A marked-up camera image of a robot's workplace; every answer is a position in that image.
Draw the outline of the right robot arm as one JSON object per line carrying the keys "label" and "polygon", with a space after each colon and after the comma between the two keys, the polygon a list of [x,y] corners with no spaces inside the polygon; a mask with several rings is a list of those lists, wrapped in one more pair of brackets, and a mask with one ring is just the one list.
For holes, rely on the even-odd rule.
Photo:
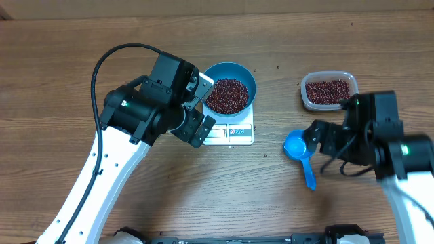
{"label": "right robot arm", "polygon": [[433,242],[433,141],[405,134],[393,91],[355,94],[341,102],[342,125],[314,120],[308,150],[374,171],[387,196],[401,243]]}

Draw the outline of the blue plastic scoop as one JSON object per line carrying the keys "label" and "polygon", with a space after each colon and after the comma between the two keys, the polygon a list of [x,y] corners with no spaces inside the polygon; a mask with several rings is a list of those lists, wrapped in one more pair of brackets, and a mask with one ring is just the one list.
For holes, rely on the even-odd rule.
{"label": "blue plastic scoop", "polygon": [[317,182],[310,164],[310,158],[314,155],[314,152],[308,150],[307,143],[303,139],[303,133],[303,130],[291,131],[283,143],[283,150],[291,160],[302,163],[306,186],[310,190],[315,190]]}

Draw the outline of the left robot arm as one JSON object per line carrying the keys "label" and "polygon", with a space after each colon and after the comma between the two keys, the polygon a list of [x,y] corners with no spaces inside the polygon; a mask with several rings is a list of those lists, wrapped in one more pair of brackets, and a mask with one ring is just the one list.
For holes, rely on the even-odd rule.
{"label": "left robot arm", "polygon": [[170,132],[199,148],[215,120],[195,109],[214,80],[190,62],[159,52],[150,75],[110,91],[87,161],[38,243],[97,243],[122,188],[155,140]]}

